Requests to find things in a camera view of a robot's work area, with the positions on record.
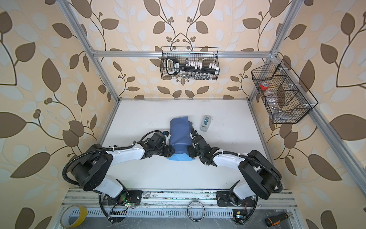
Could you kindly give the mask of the blue wrapping paper sheet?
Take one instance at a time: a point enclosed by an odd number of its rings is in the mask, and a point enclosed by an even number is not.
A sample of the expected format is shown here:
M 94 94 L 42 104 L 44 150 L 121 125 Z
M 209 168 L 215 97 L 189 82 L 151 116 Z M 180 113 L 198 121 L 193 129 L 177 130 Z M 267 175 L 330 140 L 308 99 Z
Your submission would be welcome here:
M 170 121 L 169 146 L 172 146 L 175 152 L 168 158 L 172 161 L 193 161 L 189 157 L 187 150 L 188 146 L 192 145 L 191 139 L 192 122 L 188 120 L 187 116 L 174 118 Z

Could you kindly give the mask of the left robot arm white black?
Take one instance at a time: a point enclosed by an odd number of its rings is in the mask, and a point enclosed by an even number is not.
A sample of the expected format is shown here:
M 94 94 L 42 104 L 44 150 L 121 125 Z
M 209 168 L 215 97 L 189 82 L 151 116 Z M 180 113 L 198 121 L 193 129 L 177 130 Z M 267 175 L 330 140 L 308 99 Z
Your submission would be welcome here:
M 154 130 L 145 134 L 140 141 L 126 147 L 105 148 L 100 144 L 93 145 L 88 152 L 71 159 L 63 168 L 63 179 L 84 191 L 106 194 L 117 198 L 127 190 L 117 179 L 107 176 L 110 167 L 132 161 L 150 158 L 153 155 L 169 158 L 175 152 L 168 145 L 168 131 Z

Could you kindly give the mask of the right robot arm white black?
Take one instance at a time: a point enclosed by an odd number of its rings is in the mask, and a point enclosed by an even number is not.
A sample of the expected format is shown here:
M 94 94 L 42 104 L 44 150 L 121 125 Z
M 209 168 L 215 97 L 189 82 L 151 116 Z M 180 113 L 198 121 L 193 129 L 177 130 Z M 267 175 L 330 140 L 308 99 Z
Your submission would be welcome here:
M 282 192 L 282 175 L 259 151 L 239 154 L 213 148 L 194 128 L 191 128 L 191 139 L 192 145 L 187 147 L 190 156 L 197 156 L 206 166 L 237 170 L 244 177 L 226 192 L 224 199 L 232 205 L 240 206 L 251 197 L 267 200 L 271 194 Z

